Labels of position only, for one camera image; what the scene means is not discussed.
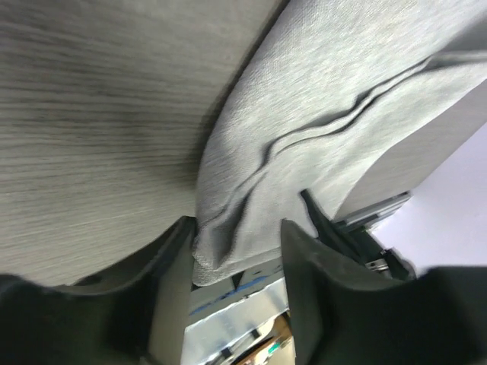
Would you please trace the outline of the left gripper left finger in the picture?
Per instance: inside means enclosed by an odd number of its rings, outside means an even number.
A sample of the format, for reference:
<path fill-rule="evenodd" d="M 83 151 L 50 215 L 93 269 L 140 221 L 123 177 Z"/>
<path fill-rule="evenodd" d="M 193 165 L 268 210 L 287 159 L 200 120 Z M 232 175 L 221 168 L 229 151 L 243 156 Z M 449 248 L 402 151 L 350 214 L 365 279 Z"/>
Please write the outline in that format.
<path fill-rule="evenodd" d="M 3 364 L 179 364 L 196 222 L 73 285 L 1 276 Z"/>

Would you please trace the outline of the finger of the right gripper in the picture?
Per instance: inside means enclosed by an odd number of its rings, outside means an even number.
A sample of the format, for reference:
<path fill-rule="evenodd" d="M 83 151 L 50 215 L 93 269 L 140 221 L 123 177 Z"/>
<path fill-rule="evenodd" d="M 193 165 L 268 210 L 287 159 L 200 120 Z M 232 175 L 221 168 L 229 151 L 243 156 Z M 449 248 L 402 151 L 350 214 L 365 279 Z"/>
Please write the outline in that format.
<path fill-rule="evenodd" d="M 353 230 L 340 227 L 322 211 L 310 190 L 301 191 L 300 196 L 321 243 L 385 277 L 401 281 L 416 279 L 412 263 L 395 249 L 384 248 L 369 232 L 372 226 Z"/>

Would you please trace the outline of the grey cloth napkin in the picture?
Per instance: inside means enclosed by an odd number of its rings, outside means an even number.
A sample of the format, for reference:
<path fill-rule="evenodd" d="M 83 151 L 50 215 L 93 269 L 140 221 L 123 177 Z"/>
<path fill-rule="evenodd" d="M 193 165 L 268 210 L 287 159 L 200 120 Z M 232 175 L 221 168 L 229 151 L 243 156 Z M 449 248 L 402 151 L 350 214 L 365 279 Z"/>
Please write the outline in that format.
<path fill-rule="evenodd" d="M 291 1 L 228 97 L 199 168 L 194 283 L 280 254 L 312 189 L 338 213 L 371 166 L 486 78 L 484 1 Z"/>

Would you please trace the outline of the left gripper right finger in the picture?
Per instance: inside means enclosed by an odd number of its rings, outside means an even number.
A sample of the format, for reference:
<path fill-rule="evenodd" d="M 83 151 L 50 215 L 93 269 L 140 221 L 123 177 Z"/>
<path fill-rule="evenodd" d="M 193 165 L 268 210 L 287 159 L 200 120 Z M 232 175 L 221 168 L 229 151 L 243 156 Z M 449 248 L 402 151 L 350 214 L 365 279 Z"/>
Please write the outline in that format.
<path fill-rule="evenodd" d="M 486 269 L 433 268 L 386 278 L 281 225 L 298 364 L 483 364 Z"/>

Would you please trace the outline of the aluminium frame rail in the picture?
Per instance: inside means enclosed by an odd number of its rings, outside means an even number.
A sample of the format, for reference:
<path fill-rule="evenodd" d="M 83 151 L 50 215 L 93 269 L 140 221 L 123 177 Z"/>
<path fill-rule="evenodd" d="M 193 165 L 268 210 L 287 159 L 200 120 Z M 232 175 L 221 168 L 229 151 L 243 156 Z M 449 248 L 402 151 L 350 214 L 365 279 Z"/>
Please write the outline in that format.
<path fill-rule="evenodd" d="M 340 227 L 353 230 L 357 227 L 371 227 L 379 221 L 398 211 L 409 199 L 410 192 L 404 192 L 391 198 L 362 208 L 346 215 L 341 220 L 335 220 Z"/>

